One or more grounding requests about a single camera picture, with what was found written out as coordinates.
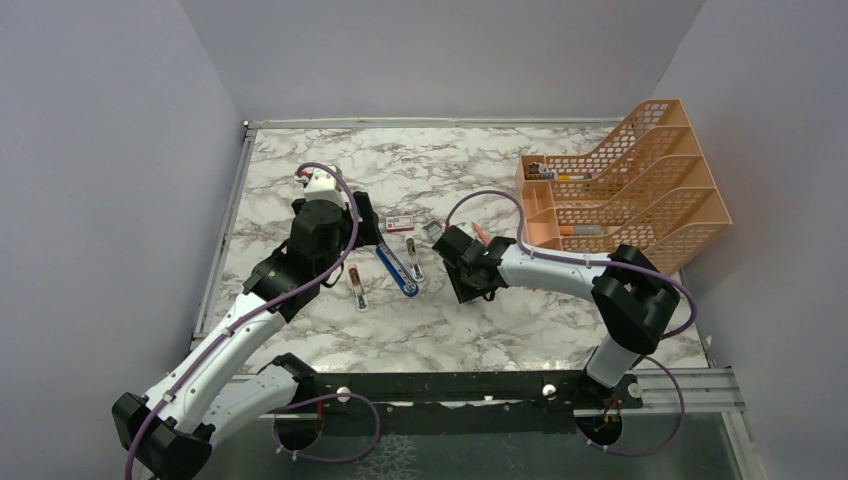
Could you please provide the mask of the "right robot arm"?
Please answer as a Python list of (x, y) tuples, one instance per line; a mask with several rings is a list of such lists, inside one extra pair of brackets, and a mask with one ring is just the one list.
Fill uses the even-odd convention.
[(459, 302), (491, 300), (499, 289), (531, 288), (591, 301), (607, 329), (577, 380), (579, 398), (600, 407), (642, 356), (655, 352), (680, 303), (671, 280), (642, 252), (620, 245), (610, 255), (531, 248), (507, 237), (489, 243), (449, 227), (433, 246)]

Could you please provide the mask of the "red white staple box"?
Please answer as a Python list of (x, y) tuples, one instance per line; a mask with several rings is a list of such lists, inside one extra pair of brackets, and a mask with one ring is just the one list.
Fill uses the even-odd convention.
[(385, 219), (388, 232), (406, 232), (414, 229), (414, 218), (411, 215), (389, 216)]

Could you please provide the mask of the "blue stapler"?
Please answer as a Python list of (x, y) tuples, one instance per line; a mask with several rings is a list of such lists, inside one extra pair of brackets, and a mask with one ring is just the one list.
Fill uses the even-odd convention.
[(417, 282), (389, 246), (386, 243), (380, 243), (376, 246), (375, 251), (400, 291), (406, 297), (415, 297), (419, 293)]

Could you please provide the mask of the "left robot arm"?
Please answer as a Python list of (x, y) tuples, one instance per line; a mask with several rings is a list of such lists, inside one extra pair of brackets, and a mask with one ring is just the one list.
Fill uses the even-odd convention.
[(127, 451), (125, 478), (142, 465), (156, 479), (192, 479), (219, 443), (260, 415), (320, 402), (315, 370), (293, 354), (272, 360), (252, 382), (231, 382), (266, 340), (329, 287), (328, 277), (353, 250), (382, 238), (365, 192), (308, 193), (293, 208), (289, 238), (253, 268), (227, 318), (163, 380), (113, 404)]

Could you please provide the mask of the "grey staple strips tray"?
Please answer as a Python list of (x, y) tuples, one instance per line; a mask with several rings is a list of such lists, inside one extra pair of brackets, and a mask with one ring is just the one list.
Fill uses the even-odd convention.
[(444, 234), (443, 226), (437, 221), (431, 221), (424, 226), (424, 231), (433, 243), (436, 243)]

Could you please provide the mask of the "small pink stapler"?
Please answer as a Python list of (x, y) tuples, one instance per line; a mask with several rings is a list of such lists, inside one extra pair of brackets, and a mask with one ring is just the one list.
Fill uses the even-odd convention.
[(356, 265), (351, 265), (348, 268), (348, 276), (356, 303), (356, 309), (359, 312), (365, 312), (368, 309), (368, 300), (364, 285), (359, 275), (359, 269)]

